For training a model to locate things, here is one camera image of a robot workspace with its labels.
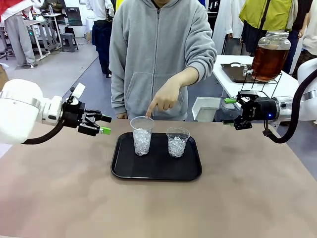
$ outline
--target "clear plastic cup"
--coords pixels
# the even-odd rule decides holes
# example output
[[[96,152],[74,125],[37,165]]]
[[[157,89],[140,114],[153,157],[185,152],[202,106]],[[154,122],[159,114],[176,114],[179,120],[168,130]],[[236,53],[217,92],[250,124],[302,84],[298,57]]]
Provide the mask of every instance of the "clear plastic cup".
[[[182,127],[170,127],[166,131],[168,138],[168,152],[171,157],[179,158],[184,154],[189,131]]]
[[[130,122],[133,128],[134,150],[139,156],[148,154],[154,121],[151,118],[136,117]]]

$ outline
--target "mannequin hand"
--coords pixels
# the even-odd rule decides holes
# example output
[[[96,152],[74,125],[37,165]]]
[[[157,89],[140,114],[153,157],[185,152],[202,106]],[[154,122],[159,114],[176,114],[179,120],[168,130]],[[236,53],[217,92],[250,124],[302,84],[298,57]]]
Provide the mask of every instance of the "mannequin hand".
[[[181,88],[181,84],[179,83],[181,79],[179,77],[181,75],[174,75],[158,90],[148,108],[146,117],[151,117],[156,106],[159,112],[174,107],[178,99],[179,89]]]
[[[301,29],[301,30],[299,31],[299,33],[298,33],[298,38],[302,38],[303,35],[304,35],[304,33],[305,33],[305,30],[304,30],[304,29]]]
[[[121,113],[117,114],[118,119],[128,119],[128,114],[127,113]]]

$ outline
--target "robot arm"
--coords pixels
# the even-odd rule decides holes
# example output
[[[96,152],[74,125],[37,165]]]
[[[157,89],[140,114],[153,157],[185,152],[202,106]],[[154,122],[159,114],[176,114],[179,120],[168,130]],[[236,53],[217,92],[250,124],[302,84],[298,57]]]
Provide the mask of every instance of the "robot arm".
[[[100,111],[85,109],[85,103],[77,100],[85,86],[71,88],[71,95],[63,103],[62,97],[44,98],[35,83],[14,79],[7,82],[0,92],[0,142],[5,144],[40,144],[55,136],[66,126],[78,128],[79,133],[96,136],[110,134],[111,129],[96,124],[111,118]],[[55,126],[48,134],[29,139],[35,122]]]
[[[260,98],[254,91],[240,91],[236,101],[242,105],[242,114],[234,120],[236,130],[252,128],[253,120],[264,120],[264,135],[276,143],[285,143],[293,136],[298,120],[316,120],[317,59],[301,65],[298,77],[300,86],[293,97]],[[268,123],[274,121],[290,121],[288,131],[281,138],[268,128]]]

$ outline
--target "jar of brown liquid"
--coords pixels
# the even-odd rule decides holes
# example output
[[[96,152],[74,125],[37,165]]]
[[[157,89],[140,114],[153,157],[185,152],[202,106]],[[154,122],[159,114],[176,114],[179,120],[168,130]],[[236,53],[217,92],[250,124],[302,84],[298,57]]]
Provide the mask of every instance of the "jar of brown liquid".
[[[252,63],[253,79],[268,82],[281,73],[291,48],[288,35],[288,32],[267,32],[259,40]]]

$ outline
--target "gray pants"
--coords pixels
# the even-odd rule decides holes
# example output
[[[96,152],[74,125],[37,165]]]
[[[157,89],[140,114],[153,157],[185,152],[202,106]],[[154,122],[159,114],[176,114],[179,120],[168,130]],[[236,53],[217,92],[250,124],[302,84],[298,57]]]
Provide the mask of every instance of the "gray pants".
[[[12,44],[17,66],[33,64],[35,57],[31,39],[22,16],[13,15],[4,21],[4,25]]]
[[[227,40],[227,44],[226,44],[226,50],[225,50],[225,55],[233,55],[233,56],[239,56],[241,53],[241,43],[240,43],[240,39],[237,38],[232,38],[232,39],[228,39]],[[243,56],[248,56],[249,53],[246,52],[246,48],[245,46],[243,46],[242,49],[242,54]]]

